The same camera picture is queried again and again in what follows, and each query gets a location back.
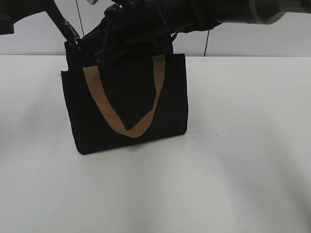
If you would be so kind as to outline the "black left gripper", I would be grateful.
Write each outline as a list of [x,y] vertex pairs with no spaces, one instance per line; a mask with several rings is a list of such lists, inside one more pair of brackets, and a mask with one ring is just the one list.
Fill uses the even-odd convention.
[[47,12],[67,41],[77,44],[79,34],[53,0],[0,0],[0,34],[13,34],[16,22],[41,12]]

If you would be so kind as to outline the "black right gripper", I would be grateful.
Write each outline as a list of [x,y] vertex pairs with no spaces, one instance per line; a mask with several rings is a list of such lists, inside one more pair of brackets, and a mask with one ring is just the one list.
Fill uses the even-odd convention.
[[78,45],[98,60],[128,52],[172,54],[176,36],[193,26],[187,0],[117,0]]

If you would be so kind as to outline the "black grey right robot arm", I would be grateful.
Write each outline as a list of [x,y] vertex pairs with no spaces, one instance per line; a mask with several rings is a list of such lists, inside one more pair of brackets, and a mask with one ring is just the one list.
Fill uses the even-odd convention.
[[270,25],[285,13],[310,13],[308,0],[116,0],[78,45],[96,59],[163,54],[179,33],[223,23]]

